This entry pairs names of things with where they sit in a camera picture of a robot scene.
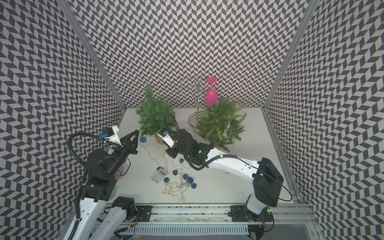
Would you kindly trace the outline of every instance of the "chevron patterned wall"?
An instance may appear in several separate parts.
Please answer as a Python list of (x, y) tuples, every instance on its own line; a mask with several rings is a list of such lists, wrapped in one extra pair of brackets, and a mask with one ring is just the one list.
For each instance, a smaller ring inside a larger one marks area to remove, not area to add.
[(53, 239), (82, 174), (68, 135), (99, 132), (122, 110), (53, 0), (0, 11), (0, 239)]
[(269, 108), (328, 239), (384, 239), (383, 22), (383, 1), (321, 1)]
[(195, 106), (181, 77), (219, 78), (219, 96), (261, 106), (306, 0), (69, 0), (126, 106), (146, 85), (173, 106)]

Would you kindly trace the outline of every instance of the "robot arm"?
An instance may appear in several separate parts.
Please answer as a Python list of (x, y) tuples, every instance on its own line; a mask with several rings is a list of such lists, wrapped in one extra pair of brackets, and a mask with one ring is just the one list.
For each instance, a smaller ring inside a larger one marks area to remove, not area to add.
[[(75, 201), (76, 216), (69, 224), (68, 229), (61, 232), (59, 239), (64, 240), (85, 240), (93, 229), (100, 212), (104, 209), (109, 200), (112, 190), (115, 187), (115, 174), (126, 161), (129, 154), (137, 154), (137, 143), (139, 131), (136, 130), (122, 138), (118, 138), (117, 126), (112, 126), (103, 131), (100, 136), (88, 133), (75, 133), (68, 138), (68, 148), (75, 159), (85, 168), (83, 183), (80, 186), (78, 197)], [(95, 149), (83, 162), (72, 149), (71, 143), (75, 136), (88, 136), (106, 142), (114, 149), (108, 154), (104, 149)], [(134, 218), (136, 214), (134, 200), (127, 197), (118, 197), (111, 208), (107, 218), (103, 221), (102, 227), (98, 228), (92, 239), (110, 239), (113, 232), (126, 219)]]
[[(176, 126), (176, 132), (171, 134), (167, 129), (167, 117), (170, 117)], [(211, 145), (197, 143), (192, 135), (185, 129), (179, 129), (172, 114), (164, 115), (166, 128), (157, 134), (168, 145), (166, 152), (175, 158), (183, 154), (184, 159), (195, 170), (213, 167), (237, 175), (253, 184), (254, 194), (247, 201), (247, 211), (254, 218), (266, 207), (275, 207), (279, 199), (283, 177), (274, 164), (267, 158), (261, 161), (247, 160), (229, 155)]]

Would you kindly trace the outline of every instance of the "small christmas tree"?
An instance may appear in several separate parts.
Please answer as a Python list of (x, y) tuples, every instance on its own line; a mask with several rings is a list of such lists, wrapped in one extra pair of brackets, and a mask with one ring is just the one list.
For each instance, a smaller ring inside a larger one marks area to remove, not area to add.
[(240, 133), (244, 131), (241, 125), (247, 114), (239, 115), (245, 106), (238, 106), (237, 101), (220, 98), (218, 103), (213, 103), (203, 111), (197, 112), (199, 122), (198, 131), (200, 137), (209, 140), (217, 148), (229, 151), (227, 145), (234, 144), (235, 140), (241, 141)]
[[(144, 135), (154, 135), (164, 125), (164, 114), (167, 112), (175, 116), (175, 112), (170, 103), (163, 99), (154, 99), (153, 86), (147, 86), (144, 92), (144, 99), (140, 103), (140, 109), (136, 110), (136, 114), (140, 116), (141, 132)], [(168, 120), (168, 126), (173, 127), (173, 121)]]

